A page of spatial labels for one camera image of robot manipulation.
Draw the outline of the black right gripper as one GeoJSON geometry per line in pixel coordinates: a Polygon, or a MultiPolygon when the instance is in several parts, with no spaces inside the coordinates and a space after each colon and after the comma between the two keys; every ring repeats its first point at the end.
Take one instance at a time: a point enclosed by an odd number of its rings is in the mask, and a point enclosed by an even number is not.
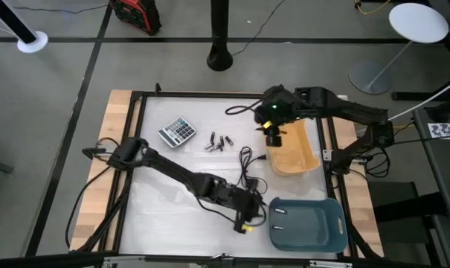
{"type": "MultiPolygon", "coordinates": [[[[280,126],[296,121],[298,106],[299,99],[283,85],[272,86],[264,92],[262,103],[254,109],[254,121],[262,125],[255,130],[269,132],[271,126],[280,126]]],[[[275,132],[278,135],[287,134],[287,131],[281,130],[279,127],[275,129],[275,132]]]]}

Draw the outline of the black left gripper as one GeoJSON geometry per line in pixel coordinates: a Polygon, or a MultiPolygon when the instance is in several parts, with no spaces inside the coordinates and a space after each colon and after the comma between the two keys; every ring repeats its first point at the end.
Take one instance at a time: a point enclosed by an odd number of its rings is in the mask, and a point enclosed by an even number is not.
{"type": "Polygon", "coordinates": [[[224,206],[235,211],[234,230],[240,234],[252,232],[254,227],[250,223],[256,218],[263,217],[260,213],[262,198],[257,192],[229,185],[225,189],[224,206]]]}

